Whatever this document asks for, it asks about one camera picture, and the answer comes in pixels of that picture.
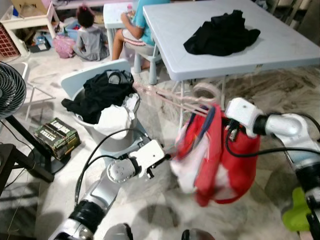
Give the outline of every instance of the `teal shirt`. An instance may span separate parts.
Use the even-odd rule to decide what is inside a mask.
[[[144,16],[143,7],[146,5],[168,4],[168,3],[170,3],[170,0],[139,0],[136,13],[134,15],[132,22],[135,26],[144,29],[141,40],[144,41],[146,44],[154,46],[155,42],[152,41],[151,39],[151,32]]]

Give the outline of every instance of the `white laundry basket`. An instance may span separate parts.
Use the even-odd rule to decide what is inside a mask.
[[[61,86],[65,90],[65,92],[69,95],[72,100],[76,98],[82,98],[84,96],[85,90],[83,88],[84,83],[93,78],[97,74],[102,74],[105,70],[119,70],[119,71],[127,71],[130,72],[131,67],[128,61],[124,59],[104,62],[93,67],[88,67],[77,72],[72,72],[68,75],[62,77]],[[140,104],[140,99],[138,100],[135,108],[133,110],[135,118],[131,122],[131,128],[135,128],[138,122],[137,119],[137,110]],[[88,133],[91,135],[93,140],[98,144],[105,137],[105,135],[94,129],[94,125],[84,122],[76,117],[74,113],[73,119],[80,125],[84,126]],[[107,139],[100,147],[100,149],[105,150],[107,152],[120,152],[130,147],[134,143],[134,132],[128,131],[126,137],[120,140],[116,140],[113,138]]]

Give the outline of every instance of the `person sitting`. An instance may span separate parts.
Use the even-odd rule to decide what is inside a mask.
[[[170,3],[170,0],[139,0],[132,23],[127,13],[121,14],[121,21],[125,29],[119,29],[115,33],[112,60],[119,59],[124,45],[140,54],[149,56],[153,54],[155,42],[151,38],[151,32],[144,17],[143,6],[168,3]],[[150,62],[145,60],[141,69],[149,67]]]
[[[82,5],[76,12],[81,28],[78,30],[74,52],[87,61],[100,61],[109,56],[106,37],[102,30],[94,26],[95,15],[89,7]]]

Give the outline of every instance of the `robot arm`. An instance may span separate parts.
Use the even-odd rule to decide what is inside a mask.
[[[152,140],[138,151],[131,152],[127,158],[112,162],[49,240],[93,240],[99,224],[115,201],[121,184],[145,174],[149,179],[153,178],[152,169],[166,157],[169,156],[158,141]]]
[[[232,99],[225,115],[239,122],[249,137],[274,134],[286,148],[305,148],[320,152],[317,142],[308,132],[308,124],[298,114],[264,115],[256,106],[243,98]],[[320,156],[308,151],[287,151],[293,170],[305,192],[311,209],[307,220],[314,239],[320,239]]]

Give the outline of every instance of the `marble floor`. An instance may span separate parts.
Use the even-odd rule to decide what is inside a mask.
[[[74,190],[77,178],[95,142],[86,130],[74,122],[72,116],[63,108],[61,100],[67,94],[61,88],[62,76],[73,71],[100,64],[84,62],[79,58],[60,59],[50,50],[32,54],[22,59],[29,64],[28,81],[56,96],[56,99],[32,106],[29,122],[30,131],[53,117],[58,117],[74,126],[82,144],[72,152],[67,166],[55,175],[54,182],[47,184],[24,173],[17,183],[40,183],[39,197],[34,229],[31,234],[37,240],[47,240],[55,228],[72,212]],[[157,68],[159,87],[173,85],[166,68]],[[148,82],[149,73],[135,74],[135,81]],[[220,78],[202,79],[210,83]],[[298,67],[242,74],[230,77],[226,85],[227,99],[241,96],[252,100],[265,112],[305,112],[320,122],[320,70],[319,67]],[[159,139],[166,146],[172,144],[178,133],[179,110],[156,98],[142,95],[138,118],[152,138]],[[15,116],[23,119],[26,107]],[[15,141],[5,128],[0,128],[0,142],[10,142],[28,153],[28,148]],[[311,126],[311,135],[319,134]],[[262,149],[272,148],[278,143],[269,137],[262,139]],[[103,161],[97,161],[85,175],[82,193],[97,180],[105,168]],[[19,171],[14,171],[13,180]],[[117,223],[128,223],[132,227],[135,240],[178,240],[188,228],[199,228],[210,232],[216,240],[298,240],[299,236],[285,229],[281,216],[290,204],[292,190],[297,180],[282,153],[263,155],[258,159],[256,179],[248,193],[235,203],[219,205],[214,202],[201,208],[192,195],[181,194],[176,179],[170,172],[168,163],[155,169],[152,180],[134,179],[123,185],[117,199],[103,219],[96,234],[96,240],[103,240],[107,229]]]

